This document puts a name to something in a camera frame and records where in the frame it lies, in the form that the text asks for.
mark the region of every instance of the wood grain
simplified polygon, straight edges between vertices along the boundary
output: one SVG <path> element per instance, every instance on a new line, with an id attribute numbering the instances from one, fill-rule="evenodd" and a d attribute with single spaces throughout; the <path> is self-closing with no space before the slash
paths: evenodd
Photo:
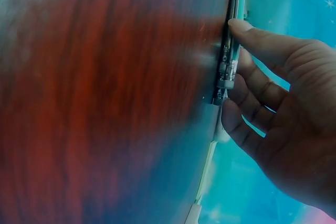
<path id="1" fill-rule="evenodd" d="M 0 3 L 0 223 L 184 223 L 227 0 Z"/>

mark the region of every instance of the finger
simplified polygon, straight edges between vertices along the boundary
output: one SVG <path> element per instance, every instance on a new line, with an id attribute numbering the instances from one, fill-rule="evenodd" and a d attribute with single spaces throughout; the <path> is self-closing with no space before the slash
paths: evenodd
<path id="1" fill-rule="evenodd" d="M 266 63 L 265 66 L 282 80 L 288 81 L 287 73 L 285 72 L 284 68 L 271 63 Z"/>
<path id="2" fill-rule="evenodd" d="M 271 164 L 279 153 L 284 150 L 286 151 L 286 148 L 290 143 L 290 136 L 286 130 L 287 129 L 283 128 L 273 128 L 265 137 L 263 144 L 258 148 L 258 165 L 268 176 L 271 175 L 268 170 L 269 164 Z"/>
<path id="3" fill-rule="evenodd" d="M 272 82 L 245 49 L 240 51 L 237 72 L 245 79 L 248 89 L 262 105 L 274 111 L 278 110 L 288 92 Z"/>
<path id="4" fill-rule="evenodd" d="M 223 103 L 222 124 L 236 144 L 254 160 L 263 138 L 249 127 L 241 116 L 239 107 L 231 100 Z"/>
<path id="5" fill-rule="evenodd" d="M 304 45 L 302 39 L 260 30 L 244 20 L 231 19 L 228 24 L 239 43 L 263 63 L 283 67 L 287 59 Z"/>
<path id="6" fill-rule="evenodd" d="M 229 90 L 228 95 L 238 105 L 247 121 L 264 133 L 268 132 L 275 113 L 260 104 L 239 74 L 236 76 L 234 89 Z"/>

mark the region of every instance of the fingernail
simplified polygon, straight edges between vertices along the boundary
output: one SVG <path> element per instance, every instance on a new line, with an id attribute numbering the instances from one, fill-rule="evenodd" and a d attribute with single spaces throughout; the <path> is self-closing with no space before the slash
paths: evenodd
<path id="1" fill-rule="evenodd" d="M 245 33 L 253 28 L 253 26 L 245 20 L 236 18 L 230 19 L 228 21 L 228 25 L 231 29 L 234 29 L 240 33 Z"/>

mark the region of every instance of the star pattern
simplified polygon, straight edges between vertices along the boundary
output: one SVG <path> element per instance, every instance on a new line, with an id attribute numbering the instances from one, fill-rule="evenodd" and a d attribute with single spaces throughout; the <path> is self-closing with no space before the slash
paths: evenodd
<path id="1" fill-rule="evenodd" d="M 327 7 L 330 7 L 330 9 L 332 9 L 333 7 L 335 7 L 335 0 L 325 0 Z"/>

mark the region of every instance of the glossy finish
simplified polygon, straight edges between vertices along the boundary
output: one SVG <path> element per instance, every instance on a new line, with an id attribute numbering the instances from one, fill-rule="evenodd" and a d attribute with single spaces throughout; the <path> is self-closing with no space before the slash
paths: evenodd
<path id="1" fill-rule="evenodd" d="M 227 0 L 0 1 L 0 223 L 183 223 Z"/>

